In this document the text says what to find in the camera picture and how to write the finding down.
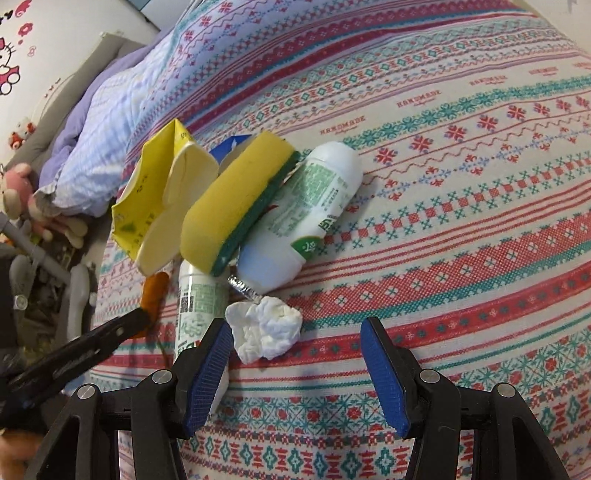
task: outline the patterned bedsheet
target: patterned bedsheet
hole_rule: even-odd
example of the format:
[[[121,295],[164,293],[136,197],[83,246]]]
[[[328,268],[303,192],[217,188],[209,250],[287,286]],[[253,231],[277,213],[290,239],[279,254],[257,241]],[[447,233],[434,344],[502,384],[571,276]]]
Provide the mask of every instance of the patterned bedsheet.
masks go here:
[[[590,57],[502,0],[205,0],[171,48],[124,181],[174,116],[206,148],[262,128],[304,151],[341,140],[367,172],[277,293],[303,312],[301,342],[232,360],[217,415],[183,446],[189,477],[403,478],[412,442],[385,424],[359,349],[369,315],[459,385],[516,385],[571,477],[591,476]],[[141,284],[109,241],[95,322]],[[173,287],[168,352],[176,303]],[[128,387],[163,366],[132,341],[91,377]],[[458,476],[471,456],[464,432]],[[132,478],[126,436],[121,458]]]

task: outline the white wall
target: white wall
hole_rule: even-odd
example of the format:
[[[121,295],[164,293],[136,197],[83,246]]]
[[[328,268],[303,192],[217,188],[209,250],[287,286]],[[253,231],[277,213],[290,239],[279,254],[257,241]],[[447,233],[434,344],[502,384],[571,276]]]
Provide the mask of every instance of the white wall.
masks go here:
[[[581,48],[591,52],[591,0],[519,0],[531,5]]]
[[[0,15],[21,2],[0,0]],[[19,29],[28,22],[33,30],[19,36]],[[2,21],[0,37],[15,48],[9,66],[20,67],[21,79],[11,93],[0,95],[0,163],[12,155],[9,133],[23,117],[33,115],[58,78],[78,69],[96,47],[101,32],[146,44],[157,30],[125,0],[32,0],[21,17],[13,14]],[[31,47],[35,47],[34,56],[28,55]]]

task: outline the orange object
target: orange object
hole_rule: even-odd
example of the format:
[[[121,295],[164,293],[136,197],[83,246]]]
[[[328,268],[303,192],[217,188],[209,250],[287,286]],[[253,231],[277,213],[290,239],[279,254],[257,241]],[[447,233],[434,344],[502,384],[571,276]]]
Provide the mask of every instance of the orange object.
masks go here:
[[[8,145],[13,150],[18,150],[21,148],[23,143],[25,143],[25,139],[23,139],[23,137],[21,137],[16,132],[12,132],[8,137]]]
[[[142,292],[142,299],[139,303],[139,306],[148,312],[148,315],[150,316],[150,326],[132,338],[146,337],[148,335],[148,331],[158,321],[160,304],[166,296],[166,292],[168,291],[169,281],[170,277],[165,272],[159,272],[146,278],[146,283],[144,284],[144,291]]]

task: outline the blue gripper pad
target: blue gripper pad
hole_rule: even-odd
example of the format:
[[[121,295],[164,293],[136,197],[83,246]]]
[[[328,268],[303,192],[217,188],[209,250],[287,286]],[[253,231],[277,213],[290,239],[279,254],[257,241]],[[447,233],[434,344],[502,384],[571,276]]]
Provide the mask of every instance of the blue gripper pad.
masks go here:
[[[191,436],[205,425],[209,410],[212,408],[217,386],[228,364],[230,352],[234,347],[234,338],[230,326],[223,322],[213,343],[210,345],[207,343],[204,337],[198,347],[209,348],[209,351],[201,364],[199,373],[193,378],[187,392],[187,410],[183,418],[183,426]]]
[[[410,430],[405,395],[382,342],[368,319],[361,324],[361,352],[388,425],[403,438]]]

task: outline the human hand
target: human hand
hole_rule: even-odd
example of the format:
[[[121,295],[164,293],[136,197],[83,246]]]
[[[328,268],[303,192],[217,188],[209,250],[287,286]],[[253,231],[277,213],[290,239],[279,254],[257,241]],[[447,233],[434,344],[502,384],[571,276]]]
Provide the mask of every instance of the human hand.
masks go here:
[[[0,478],[2,480],[22,480],[30,461],[43,437],[35,433],[6,430],[0,435]]]

